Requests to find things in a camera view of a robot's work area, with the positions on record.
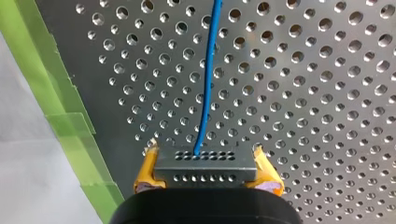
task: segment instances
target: cable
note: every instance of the cable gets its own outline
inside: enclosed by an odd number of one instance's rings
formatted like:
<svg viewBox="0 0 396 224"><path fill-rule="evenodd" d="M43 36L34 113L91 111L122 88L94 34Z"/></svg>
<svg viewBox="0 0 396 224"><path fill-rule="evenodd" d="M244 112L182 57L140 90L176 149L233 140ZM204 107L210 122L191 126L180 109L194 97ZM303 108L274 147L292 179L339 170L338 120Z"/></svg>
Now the cable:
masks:
<svg viewBox="0 0 396 224"><path fill-rule="evenodd" d="M205 56L205 90L204 90L204 102L201 115L201 123L199 126L199 132L197 141L194 145L194 155L199 155L201 144L204 142L205 130L207 125L207 116L209 114L210 107L210 92L212 84L212 71L213 71L213 54L216 44L216 37L218 35L219 18L221 11L221 0L214 0L212 8L212 19L209 28L209 37L207 39L206 56Z"/></svg>

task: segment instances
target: perforated metal sheet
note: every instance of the perforated metal sheet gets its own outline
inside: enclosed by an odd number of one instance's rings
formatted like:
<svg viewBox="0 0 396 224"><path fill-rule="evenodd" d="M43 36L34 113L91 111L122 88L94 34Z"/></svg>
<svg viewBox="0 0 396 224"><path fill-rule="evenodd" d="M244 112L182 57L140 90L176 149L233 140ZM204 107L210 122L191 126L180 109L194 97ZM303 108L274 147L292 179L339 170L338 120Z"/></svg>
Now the perforated metal sheet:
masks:
<svg viewBox="0 0 396 224"><path fill-rule="evenodd" d="M124 195L193 146L212 1L39 1ZM396 218L395 3L225 0L205 143L261 144L307 223Z"/></svg>

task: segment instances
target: white surface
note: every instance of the white surface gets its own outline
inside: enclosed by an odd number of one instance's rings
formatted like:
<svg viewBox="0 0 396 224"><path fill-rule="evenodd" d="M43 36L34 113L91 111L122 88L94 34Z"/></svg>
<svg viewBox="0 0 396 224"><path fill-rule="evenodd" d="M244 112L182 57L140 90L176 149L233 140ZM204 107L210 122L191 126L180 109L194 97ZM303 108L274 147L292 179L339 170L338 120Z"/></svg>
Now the white surface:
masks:
<svg viewBox="0 0 396 224"><path fill-rule="evenodd" d="M1 34L0 223L102 223Z"/></svg>

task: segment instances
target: hole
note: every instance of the hole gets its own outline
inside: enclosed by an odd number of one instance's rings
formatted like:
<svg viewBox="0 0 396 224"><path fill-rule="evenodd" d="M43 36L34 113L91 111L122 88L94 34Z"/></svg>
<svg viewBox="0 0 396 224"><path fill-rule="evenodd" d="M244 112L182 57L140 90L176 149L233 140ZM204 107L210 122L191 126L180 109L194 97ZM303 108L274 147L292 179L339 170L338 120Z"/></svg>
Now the hole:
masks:
<svg viewBox="0 0 396 224"><path fill-rule="evenodd" d="M155 84L154 84L154 82L152 82L152 81L147 81L147 82L145 83L145 88L146 88L147 91L154 91L154 89L155 89Z"/></svg>
<svg viewBox="0 0 396 224"><path fill-rule="evenodd" d="M163 31L160 28L153 28L151 30L151 38L153 40L160 40L163 38Z"/></svg>
<svg viewBox="0 0 396 224"><path fill-rule="evenodd" d="M142 29L144 24L145 23L142 20L140 20L140 19L137 19L136 21L134 21L134 26L137 29Z"/></svg>
<svg viewBox="0 0 396 224"><path fill-rule="evenodd" d="M395 6L393 5L386 5L381 8L381 17L382 19L389 19L395 13Z"/></svg>
<svg viewBox="0 0 396 224"><path fill-rule="evenodd" d="M380 96L382 94L384 94L385 92L387 92L388 87L385 85L379 85L377 87L375 87L375 95Z"/></svg>
<svg viewBox="0 0 396 224"><path fill-rule="evenodd" d="M154 9L154 4L152 4L151 1L149 1L149 0L144 0L144 1L142 2L142 11L143 11L144 13L151 13L153 9Z"/></svg>
<svg viewBox="0 0 396 224"><path fill-rule="evenodd" d="M291 91L284 91L282 96L284 99L289 99L291 97Z"/></svg>
<svg viewBox="0 0 396 224"><path fill-rule="evenodd" d="M345 33L344 31L338 31L338 32L335 34L334 39L335 39L336 41L341 41L341 40L343 40L343 39L346 37L346 35L347 35L347 33Z"/></svg>
<svg viewBox="0 0 396 224"><path fill-rule="evenodd" d="M364 54L363 60L368 63L374 58L374 56L375 56L375 54L373 52L369 51Z"/></svg>
<svg viewBox="0 0 396 224"><path fill-rule="evenodd" d="M238 84L238 79L236 77L232 77L229 80L230 86L236 86Z"/></svg>
<svg viewBox="0 0 396 224"><path fill-rule="evenodd" d="M116 44L114 43L114 41L112 39L106 39L103 42L103 48L105 50L111 51L116 48Z"/></svg>
<svg viewBox="0 0 396 224"><path fill-rule="evenodd" d="M166 12L161 13L160 21L162 23L165 23L165 22L169 21L169 15Z"/></svg>
<svg viewBox="0 0 396 224"><path fill-rule="evenodd" d="M270 109L272 112L279 111L282 108L282 105L278 102L271 103Z"/></svg>
<svg viewBox="0 0 396 224"><path fill-rule="evenodd" d="M88 32L88 38L89 38L90 40L96 39L96 32L95 32L95 31L89 31L89 32Z"/></svg>
<svg viewBox="0 0 396 224"><path fill-rule="evenodd" d="M275 17L274 23L275 23L275 25L279 26L279 25L283 24L283 22L285 22L285 19L286 18L284 15L278 15Z"/></svg>
<svg viewBox="0 0 396 224"><path fill-rule="evenodd" d="M162 53L159 59L162 65L167 65L171 62L171 57L166 53Z"/></svg>
<svg viewBox="0 0 396 224"><path fill-rule="evenodd" d="M195 14L195 7L187 7L186 8L186 15L191 17Z"/></svg>
<svg viewBox="0 0 396 224"><path fill-rule="evenodd" d="M84 14L85 13L85 7L82 4L77 4L76 5L76 12L78 14Z"/></svg>
<svg viewBox="0 0 396 224"><path fill-rule="evenodd" d="M175 77L169 77L168 79L166 79L166 84L167 84L169 87L175 87L176 84L177 84L177 78L175 78Z"/></svg>
<svg viewBox="0 0 396 224"><path fill-rule="evenodd" d="M390 64L388 61L380 61L377 65L376 65L376 71L379 73L383 73L385 71L388 70L388 68L390 67Z"/></svg>
<svg viewBox="0 0 396 224"><path fill-rule="evenodd" d="M219 91L220 100L226 100L230 96L230 93L227 90Z"/></svg>
<svg viewBox="0 0 396 224"><path fill-rule="evenodd" d="M355 120L358 116L359 116L359 113L356 110L349 111L346 115L347 119L351 120L351 121Z"/></svg>
<svg viewBox="0 0 396 224"><path fill-rule="evenodd" d="M376 25L370 24L366 27L366 30L364 31L364 33L366 35L372 35L375 31L376 31Z"/></svg>
<svg viewBox="0 0 396 224"><path fill-rule="evenodd" d="M98 59L99 59L99 63L105 64L107 57L105 55L100 55Z"/></svg>
<svg viewBox="0 0 396 224"><path fill-rule="evenodd" d="M328 31L330 28L332 28L332 21L330 20L330 19L328 19L328 18L325 18L325 19L322 19L320 22L319 22L319 30L321 31L321 32L326 32L326 31Z"/></svg>
<svg viewBox="0 0 396 224"><path fill-rule="evenodd" d="M306 125L308 125L308 120L306 120L306 119L298 119L296 124L297 124L298 128L303 128Z"/></svg>
<svg viewBox="0 0 396 224"><path fill-rule="evenodd" d="M365 77L361 83L363 84L363 86L368 86L372 82L373 82L373 78L372 77Z"/></svg>
<svg viewBox="0 0 396 224"><path fill-rule="evenodd" d="M319 55L320 55L320 57L322 57L322 58L327 58L327 57L329 57L330 55L332 55L332 48L329 47L329 46L324 46L324 47L322 47L322 48L320 49Z"/></svg>
<svg viewBox="0 0 396 224"><path fill-rule="evenodd" d="M352 40L347 48L349 52L355 53L361 49L361 42L359 40Z"/></svg>
<svg viewBox="0 0 396 224"><path fill-rule="evenodd" d="M268 57L264 61L264 67L270 69L273 68L276 65L276 59L273 57Z"/></svg>
<svg viewBox="0 0 396 224"><path fill-rule="evenodd" d="M220 36L221 38L225 38L227 35L228 35L228 30L227 30L226 28L221 28L221 29L219 30L219 36Z"/></svg>
<svg viewBox="0 0 396 224"><path fill-rule="evenodd" d="M239 21L240 18L241 18L241 11L239 11L237 8L234 8L230 11L230 15L228 19L231 22L237 22Z"/></svg>
<svg viewBox="0 0 396 224"><path fill-rule="evenodd" d="M304 106L306 106L306 100L303 98L298 98L295 102L295 106L297 108L303 108Z"/></svg>
<svg viewBox="0 0 396 224"><path fill-rule="evenodd" d="M317 63L310 63L307 67L306 70L308 72L314 72L315 70L317 70L318 68L318 64Z"/></svg>
<svg viewBox="0 0 396 224"><path fill-rule="evenodd" d="M296 87L301 87L305 84L305 77L297 76L293 80L293 85Z"/></svg>
<svg viewBox="0 0 396 224"><path fill-rule="evenodd" d="M250 69L250 65L248 63L240 63L238 65L238 71L241 74L245 74Z"/></svg>
<svg viewBox="0 0 396 224"><path fill-rule="evenodd" d="M114 72L116 74L123 74L125 72L125 67L122 65L122 63L115 63Z"/></svg>
<svg viewBox="0 0 396 224"><path fill-rule="evenodd" d="M187 33L187 24L184 21L180 21L176 24L176 33L178 35L184 35Z"/></svg>
<svg viewBox="0 0 396 224"><path fill-rule="evenodd" d="M257 97L257 102L259 102L260 104L264 103L267 100L267 97L264 95L259 95Z"/></svg>
<svg viewBox="0 0 396 224"><path fill-rule="evenodd" d="M185 60L191 60L195 55L195 52L193 49L184 49L183 50L183 58Z"/></svg>
<svg viewBox="0 0 396 224"><path fill-rule="evenodd" d="M392 42L392 36L391 35L381 35L379 37L379 40L378 40L378 45L379 45L379 47L384 48L387 45L389 45L390 42Z"/></svg>
<svg viewBox="0 0 396 224"><path fill-rule="evenodd" d="M242 36L237 37L233 41L233 47L236 49L242 49L245 46L245 38Z"/></svg>
<svg viewBox="0 0 396 224"><path fill-rule="evenodd" d="M349 24L351 25L357 25L361 20L363 20L363 14L359 11L355 11L349 16Z"/></svg>
<svg viewBox="0 0 396 224"><path fill-rule="evenodd" d="M306 44L308 47L312 47L312 46L314 46L316 43L317 43L317 39L314 38L313 36L310 36L310 37L308 37L308 38L305 40L305 44Z"/></svg>
<svg viewBox="0 0 396 224"><path fill-rule="evenodd" d="M327 105L332 101L332 95L331 94L324 94L321 98L320 101L324 104Z"/></svg>
<svg viewBox="0 0 396 224"><path fill-rule="evenodd" d="M308 92L309 92L309 94L313 95L313 94L317 93L318 90L319 90L318 87L312 86L312 87L310 87L310 88L308 89Z"/></svg>
<svg viewBox="0 0 396 224"><path fill-rule="evenodd" d="M358 66L352 66L347 70L347 74L349 77L355 77L361 73L361 69Z"/></svg>
<svg viewBox="0 0 396 224"><path fill-rule="evenodd" d="M300 25L292 25L289 30L289 35L291 37L295 38L295 37L299 36L302 31L303 31L303 29L301 28Z"/></svg>
<svg viewBox="0 0 396 224"><path fill-rule="evenodd" d="M270 81L267 88L268 91L276 91L279 88L279 83L277 81Z"/></svg>
<svg viewBox="0 0 396 224"><path fill-rule="evenodd" d="M221 67L216 67L213 71L213 76L215 78L221 78L224 76L224 70Z"/></svg>
<svg viewBox="0 0 396 224"><path fill-rule="evenodd" d="M210 21L212 18L210 16L204 16L202 17L201 25L204 27L204 29L209 29L210 26Z"/></svg>
<svg viewBox="0 0 396 224"><path fill-rule="evenodd" d="M358 90L352 90L347 93L348 100L355 100L361 93Z"/></svg>
<svg viewBox="0 0 396 224"><path fill-rule="evenodd" d="M180 4L180 0L168 0L169 7L175 7Z"/></svg>
<svg viewBox="0 0 396 224"><path fill-rule="evenodd" d="M337 4L335 4L334 11L341 13L346 9L346 7L347 7L346 2L338 2Z"/></svg>
<svg viewBox="0 0 396 224"><path fill-rule="evenodd" d="M268 14L268 12L270 12L270 5L268 5L268 3L266 2L261 2L258 6L257 6L257 13L261 16L265 16L266 14Z"/></svg>
<svg viewBox="0 0 396 224"><path fill-rule="evenodd" d="M364 119L364 120L361 121L361 127L362 128L366 128L369 125L370 125L370 121L368 121L367 119Z"/></svg>
<svg viewBox="0 0 396 224"><path fill-rule="evenodd" d="M105 17L102 14L95 12L92 15L92 22L97 26L103 25L105 23Z"/></svg>
<svg viewBox="0 0 396 224"><path fill-rule="evenodd" d="M134 34L128 34L126 36L126 42L131 45L131 46L135 46L137 45L138 39L137 39L137 35Z"/></svg>
<svg viewBox="0 0 396 224"><path fill-rule="evenodd" d="M300 0L288 0L286 6L290 9L295 9L300 5Z"/></svg>
<svg viewBox="0 0 396 224"><path fill-rule="evenodd" d="M335 110L340 112L345 108L345 106L343 104L338 104L335 106Z"/></svg>
<svg viewBox="0 0 396 224"><path fill-rule="evenodd" d="M250 52L250 57L252 57L252 58L257 58L259 56L260 56L260 50L259 49L253 49Z"/></svg>
<svg viewBox="0 0 396 224"><path fill-rule="evenodd" d="M385 109L384 109L384 107L382 107L382 106L376 107L376 108L373 110L373 115L374 115L375 117L381 117L384 113L385 113Z"/></svg>
<svg viewBox="0 0 396 224"><path fill-rule="evenodd" d="M126 7L117 7L116 15L119 20L126 20L128 19L128 9Z"/></svg>
<svg viewBox="0 0 396 224"><path fill-rule="evenodd" d="M391 95L389 97L389 103L390 104L395 104L396 103L396 95Z"/></svg>
<svg viewBox="0 0 396 224"><path fill-rule="evenodd" d="M307 10L305 11L304 17L305 17L307 20L311 20L311 19L315 16L315 14L316 14L315 10L314 10L313 8L309 8L309 9L307 9Z"/></svg>
<svg viewBox="0 0 396 224"><path fill-rule="evenodd" d="M114 25L111 25L110 31L111 31L111 34L117 35L119 33L119 31L120 31L120 28L119 28L118 25L114 24Z"/></svg>
<svg viewBox="0 0 396 224"><path fill-rule="evenodd" d="M377 137L377 136L379 136L382 132L384 132L384 131L382 130L382 128L380 128L380 127L374 127L374 128L372 129L372 136Z"/></svg>
<svg viewBox="0 0 396 224"><path fill-rule="evenodd" d="M242 89L242 93L246 96L251 95L254 92L254 89L252 86L244 86L244 88Z"/></svg>
<svg viewBox="0 0 396 224"><path fill-rule="evenodd" d="M280 70L280 75L282 76L282 77L286 77L286 76L288 76L290 74L290 69L289 68L282 68L281 70Z"/></svg>
<svg viewBox="0 0 396 224"><path fill-rule="evenodd" d="M296 51L291 55L291 61L293 63L300 63L304 59L304 55L300 51Z"/></svg>
<svg viewBox="0 0 396 224"><path fill-rule="evenodd" d="M174 39L169 40L168 48L169 49L175 49L176 47L177 47L177 42Z"/></svg>
<svg viewBox="0 0 396 224"><path fill-rule="evenodd" d="M331 123L332 122L332 120L333 120L333 117L331 116L331 115L324 115L323 117L322 117L322 123L324 123L324 124L329 124L329 123Z"/></svg>
<svg viewBox="0 0 396 224"><path fill-rule="evenodd" d="M273 33L271 31L265 31L262 33L262 43L268 44L274 39Z"/></svg>
<svg viewBox="0 0 396 224"><path fill-rule="evenodd" d="M250 21L250 22L247 23L247 28L246 29L249 32L253 32L256 29L256 27L257 27L256 22Z"/></svg>
<svg viewBox="0 0 396 224"><path fill-rule="evenodd" d="M337 58L337 59L335 60L335 62L334 62L335 66L337 66L337 67L341 67L341 66L343 66L345 63L346 63L346 59L345 59L345 58L342 58L342 57Z"/></svg>
<svg viewBox="0 0 396 224"><path fill-rule="evenodd" d="M148 63L144 59L136 60L136 67L140 70L146 69L148 67Z"/></svg>
<svg viewBox="0 0 396 224"><path fill-rule="evenodd" d="M277 46L277 51L279 51L279 52L284 52L287 49L288 49L288 44L287 43L280 43Z"/></svg>

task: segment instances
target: green tape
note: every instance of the green tape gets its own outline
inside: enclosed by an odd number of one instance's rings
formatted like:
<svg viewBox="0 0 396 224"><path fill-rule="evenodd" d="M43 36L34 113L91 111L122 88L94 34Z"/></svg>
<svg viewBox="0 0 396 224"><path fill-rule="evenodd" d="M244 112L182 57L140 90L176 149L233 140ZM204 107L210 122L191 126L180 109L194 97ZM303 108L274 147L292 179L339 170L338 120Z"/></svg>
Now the green tape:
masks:
<svg viewBox="0 0 396 224"><path fill-rule="evenodd" d="M92 206L95 208L99 218L108 223L113 215L113 208L122 203L123 198L118 195L112 195L111 192L116 192L118 187L114 183L102 185L81 186L85 195L90 199Z"/></svg>
<svg viewBox="0 0 396 224"><path fill-rule="evenodd" d="M112 181L99 148L80 113L49 115L47 120L81 185Z"/></svg>
<svg viewBox="0 0 396 224"><path fill-rule="evenodd" d="M92 123L35 1L0 0L0 30L82 189L107 223L123 199L92 137Z"/></svg>

